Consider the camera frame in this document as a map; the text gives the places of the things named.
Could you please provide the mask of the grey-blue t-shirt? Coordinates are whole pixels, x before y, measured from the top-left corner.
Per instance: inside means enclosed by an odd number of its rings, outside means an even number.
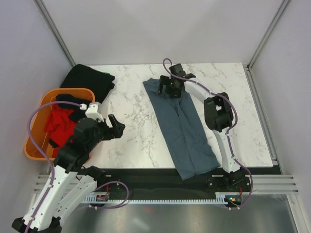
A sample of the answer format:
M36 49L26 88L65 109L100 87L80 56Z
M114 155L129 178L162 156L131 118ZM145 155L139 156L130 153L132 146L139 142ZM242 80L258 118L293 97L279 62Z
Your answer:
M207 142L204 127L188 93L171 99L158 94L159 80L149 79L143 86L153 106L174 166L183 180L220 166Z

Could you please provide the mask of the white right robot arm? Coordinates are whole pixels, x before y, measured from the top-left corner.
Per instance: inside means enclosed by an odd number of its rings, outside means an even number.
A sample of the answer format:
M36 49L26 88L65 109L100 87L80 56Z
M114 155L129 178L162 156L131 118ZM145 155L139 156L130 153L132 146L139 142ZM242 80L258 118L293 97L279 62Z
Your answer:
M184 77L161 75L158 94L161 95L163 91L171 98L179 98L182 92L187 92L204 105L205 123L216 136L221 152L222 168L225 171L222 180L223 187L228 191L234 191L245 180L245 176L241 170L241 163L236 158L231 133L231 130L237 125L238 115L227 93L211 92L191 73Z

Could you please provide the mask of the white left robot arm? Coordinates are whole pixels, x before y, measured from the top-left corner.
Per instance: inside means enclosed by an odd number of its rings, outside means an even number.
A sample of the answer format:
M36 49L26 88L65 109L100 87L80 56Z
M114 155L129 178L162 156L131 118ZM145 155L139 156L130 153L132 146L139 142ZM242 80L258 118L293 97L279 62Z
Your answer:
M65 193L100 142L122 137L125 125L118 122L113 114L108 118L111 127L105 121L88 117L78 121L73 135L59 149L39 198L25 216L13 221L13 229L19 233L59 233L67 218L89 193L105 189L107 180L104 172L91 166L85 169L78 184Z

